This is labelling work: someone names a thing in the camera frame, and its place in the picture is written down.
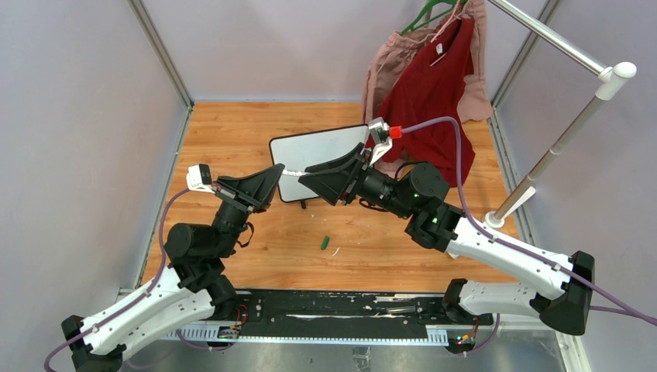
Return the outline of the white whiteboard black frame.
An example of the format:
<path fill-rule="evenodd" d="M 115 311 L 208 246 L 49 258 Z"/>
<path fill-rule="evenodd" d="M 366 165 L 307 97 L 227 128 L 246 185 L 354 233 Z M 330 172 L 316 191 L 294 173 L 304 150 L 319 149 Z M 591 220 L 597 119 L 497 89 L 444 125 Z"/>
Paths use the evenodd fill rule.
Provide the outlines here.
<path fill-rule="evenodd" d="M 306 167 L 341 157 L 365 140 L 367 126 L 359 124 L 309 133 L 274 137 L 269 150 L 274 164 L 284 164 L 287 171 L 304 171 Z M 278 183 L 284 203 L 305 202 L 318 196 L 298 182 L 297 176 L 283 175 Z"/>

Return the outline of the green marker cap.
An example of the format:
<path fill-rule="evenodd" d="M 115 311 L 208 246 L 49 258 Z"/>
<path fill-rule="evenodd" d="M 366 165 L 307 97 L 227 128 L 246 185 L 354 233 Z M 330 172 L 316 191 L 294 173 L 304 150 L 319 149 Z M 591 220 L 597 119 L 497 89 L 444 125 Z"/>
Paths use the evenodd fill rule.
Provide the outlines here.
<path fill-rule="evenodd" d="M 329 245 L 329 242 L 330 242 L 330 237 L 325 236 L 324 239 L 322 240 L 321 250 L 326 250 Z"/>

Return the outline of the green marker pen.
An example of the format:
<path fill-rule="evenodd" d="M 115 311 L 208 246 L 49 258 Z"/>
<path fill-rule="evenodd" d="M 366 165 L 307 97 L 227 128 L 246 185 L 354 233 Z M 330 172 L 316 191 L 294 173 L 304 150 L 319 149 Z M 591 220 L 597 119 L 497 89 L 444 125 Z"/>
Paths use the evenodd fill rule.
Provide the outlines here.
<path fill-rule="evenodd" d="M 304 175 L 306 175 L 306 174 L 307 174 L 307 172 L 300 171 L 300 170 L 288 170 L 288 169 L 284 169 L 284 170 L 282 171 L 282 175 L 286 175 L 286 176 L 290 176 L 290 177 L 302 177 L 302 176 L 304 176 Z"/>

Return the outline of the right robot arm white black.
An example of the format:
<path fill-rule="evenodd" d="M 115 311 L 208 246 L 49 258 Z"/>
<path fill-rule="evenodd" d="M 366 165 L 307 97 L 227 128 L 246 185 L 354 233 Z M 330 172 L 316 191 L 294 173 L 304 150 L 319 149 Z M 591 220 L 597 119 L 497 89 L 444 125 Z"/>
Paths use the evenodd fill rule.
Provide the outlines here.
<path fill-rule="evenodd" d="M 450 282 L 442 312 L 452 323 L 488 313 L 539 319 L 555 331 L 586 331 L 595 259 L 577 251 L 554 253 L 488 229 L 445 202 L 449 184 L 431 164 L 414 165 L 394 179 L 369 164 L 362 143 L 347 154 L 306 167 L 298 181 L 331 205 L 362 200 L 407 221 L 405 232 L 419 246 L 469 257 L 517 279 L 517 283 Z"/>

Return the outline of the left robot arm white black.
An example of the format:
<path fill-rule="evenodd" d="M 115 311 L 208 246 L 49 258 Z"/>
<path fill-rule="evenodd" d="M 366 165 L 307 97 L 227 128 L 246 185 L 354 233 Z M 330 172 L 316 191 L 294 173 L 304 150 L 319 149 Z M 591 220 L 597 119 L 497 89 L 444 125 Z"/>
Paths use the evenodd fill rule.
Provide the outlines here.
<path fill-rule="evenodd" d="M 94 315 L 62 321 L 74 369 L 117 371 L 143 347 L 189 322 L 233 317 L 237 294 L 222 261 L 248 246 L 239 237 L 254 230 L 252 214 L 269 208 L 284 168 L 274 164 L 245 177 L 213 178 L 207 164 L 190 166 L 185 191 L 221 201 L 212 224 L 179 222 L 160 232 L 163 258 L 154 278 Z"/>

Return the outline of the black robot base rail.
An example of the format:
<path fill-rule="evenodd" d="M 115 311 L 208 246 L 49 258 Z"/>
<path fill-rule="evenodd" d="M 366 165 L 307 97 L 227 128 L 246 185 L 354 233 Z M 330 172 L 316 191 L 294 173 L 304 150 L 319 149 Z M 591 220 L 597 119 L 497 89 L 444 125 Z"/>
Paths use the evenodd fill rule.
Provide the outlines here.
<path fill-rule="evenodd" d="M 447 314 L 441 293 L 243 288 L 236 309 L 178 326 L 162 338 L 228 343 L 352 346 L 472 346 L 495 315 Z"/>

